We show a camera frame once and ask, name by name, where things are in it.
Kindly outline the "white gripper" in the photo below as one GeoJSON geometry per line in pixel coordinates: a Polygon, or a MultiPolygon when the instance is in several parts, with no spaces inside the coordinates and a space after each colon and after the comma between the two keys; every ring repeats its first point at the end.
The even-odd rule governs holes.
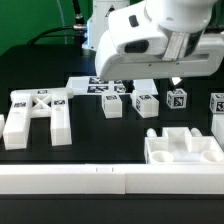
{"type": "Polygon", "coordinates": [[[191,55],[164,61],[159,55],[119,54],[110,33],[106,31],[97,49],[95,71],[105,81],[210,76],[218,70],[223,60],[224,35],[206,34],[191,55]]]}

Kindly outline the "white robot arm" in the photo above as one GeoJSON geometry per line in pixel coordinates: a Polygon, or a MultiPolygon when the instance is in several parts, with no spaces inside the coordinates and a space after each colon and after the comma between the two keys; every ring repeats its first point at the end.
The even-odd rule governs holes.
{"type": "Polygon", "coordinates": [[[206,30],[218,0],[93,0],[86,48],[106,81],[210,76],[224,34],[206,30]]]}

